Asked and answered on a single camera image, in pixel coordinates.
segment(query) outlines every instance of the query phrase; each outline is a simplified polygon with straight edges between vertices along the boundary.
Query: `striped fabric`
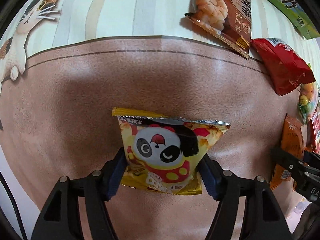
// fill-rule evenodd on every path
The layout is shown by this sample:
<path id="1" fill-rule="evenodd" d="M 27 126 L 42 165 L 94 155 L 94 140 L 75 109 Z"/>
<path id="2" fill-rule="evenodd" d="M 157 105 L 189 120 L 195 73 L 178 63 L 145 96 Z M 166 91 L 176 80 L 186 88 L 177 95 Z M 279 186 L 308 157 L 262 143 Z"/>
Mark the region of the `striped fabric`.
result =
<path id="1" fill-rule="evenodd" d="M 25 7 L 10 24 L 0 46 L 12 36 Z M 30 33 L 27 57 L 45 49 L 109 36 L 166 35 L 225 46 L 184 18 L 190 0 L 58 0 L 55 22 L 45 20 Z M 267 0 L 252 0 L 252 38 L 281 38 L 308 63 L 320 80 L 320 55 L 315 39 L 306 40 Z M 250 51 L 251 57 L 260 59 Z"/>

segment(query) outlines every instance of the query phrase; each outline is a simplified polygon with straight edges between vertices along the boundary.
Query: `red panda nose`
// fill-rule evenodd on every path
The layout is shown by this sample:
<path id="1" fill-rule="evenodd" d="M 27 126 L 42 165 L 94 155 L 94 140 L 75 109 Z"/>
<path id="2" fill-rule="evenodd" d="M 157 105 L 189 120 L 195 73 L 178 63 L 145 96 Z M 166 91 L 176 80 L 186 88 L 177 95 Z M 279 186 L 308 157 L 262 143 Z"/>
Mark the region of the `red panda nose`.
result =
<path id="1" fill-rule="evenodd" d="M 155 134 L 152 139 L 151 142 L 158 144 L 164 144 L 165 145 L 165 141 L 164 141 L 164 137 L 160 134 Z"/>

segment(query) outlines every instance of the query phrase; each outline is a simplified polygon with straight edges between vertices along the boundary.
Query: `cat illustration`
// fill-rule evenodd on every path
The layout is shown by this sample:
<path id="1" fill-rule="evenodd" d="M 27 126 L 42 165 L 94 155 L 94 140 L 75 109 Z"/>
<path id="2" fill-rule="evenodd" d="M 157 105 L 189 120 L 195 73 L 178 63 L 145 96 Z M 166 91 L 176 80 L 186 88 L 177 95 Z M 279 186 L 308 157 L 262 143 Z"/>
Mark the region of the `cat illustration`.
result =
<path id="1" fill-rule="evenodd" d="M 0 48 L 0 93 L 4 78 L 10 75 L 14 81 L 19 73 L 24 73 L 26 66 L 24 46 L 28 35 L 43 19 L 55 20 L 55 17 L 48 15 L 60 12 L 55 8 L 56 2 L 57 0 L 33 0 L 21 17 L 13 36 Z"/>

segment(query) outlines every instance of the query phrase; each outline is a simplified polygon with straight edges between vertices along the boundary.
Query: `green milk package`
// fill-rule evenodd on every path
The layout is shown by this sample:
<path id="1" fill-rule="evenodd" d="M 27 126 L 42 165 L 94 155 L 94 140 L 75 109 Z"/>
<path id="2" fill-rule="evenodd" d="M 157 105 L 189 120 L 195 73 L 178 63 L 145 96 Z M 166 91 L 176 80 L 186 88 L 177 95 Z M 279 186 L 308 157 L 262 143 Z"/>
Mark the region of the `green milk package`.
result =
<path id="1" fill-rule="evenodd" d="M 307 14 L 295 0 L 268 0 L 287 16 L 297 27 L 299 32 L 307 39 L 320 37 Z"/>

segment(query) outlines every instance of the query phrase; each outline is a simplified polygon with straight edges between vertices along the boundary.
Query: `panda face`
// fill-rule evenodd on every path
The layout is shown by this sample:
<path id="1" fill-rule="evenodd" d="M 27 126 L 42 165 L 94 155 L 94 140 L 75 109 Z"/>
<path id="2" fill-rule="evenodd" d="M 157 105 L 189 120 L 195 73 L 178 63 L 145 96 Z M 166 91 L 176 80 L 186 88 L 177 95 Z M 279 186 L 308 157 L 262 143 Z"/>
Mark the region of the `panda face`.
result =
<path id="1" fill-rule="evenodd" d="M 172 167 L 183 160 L 180 138 L 168 127 L 146 127 L 134 140 L 136 157 L 151 166 Z"/>

